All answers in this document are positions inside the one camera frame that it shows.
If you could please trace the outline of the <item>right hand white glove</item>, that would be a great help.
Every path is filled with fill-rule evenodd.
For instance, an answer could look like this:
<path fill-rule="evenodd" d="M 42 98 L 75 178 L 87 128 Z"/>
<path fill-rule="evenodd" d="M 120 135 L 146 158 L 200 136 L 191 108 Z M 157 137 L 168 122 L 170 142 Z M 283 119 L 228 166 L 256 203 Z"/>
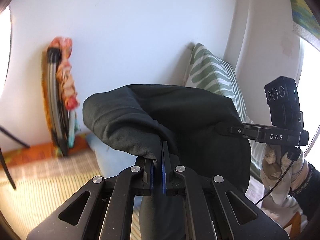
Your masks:
<path fill-rule="evenodd" d="M 291 161 L 287 153 L 278 160 L 277 153 L 280 152 L 280 146 L 267 145 L 260 170 L 264 187 L 271 191 L 271 197 L 278 205 L 283 204 L 287 195 L 302 185 L 309 172 L 308 162 L 302 151 L 295 161 Z"/>

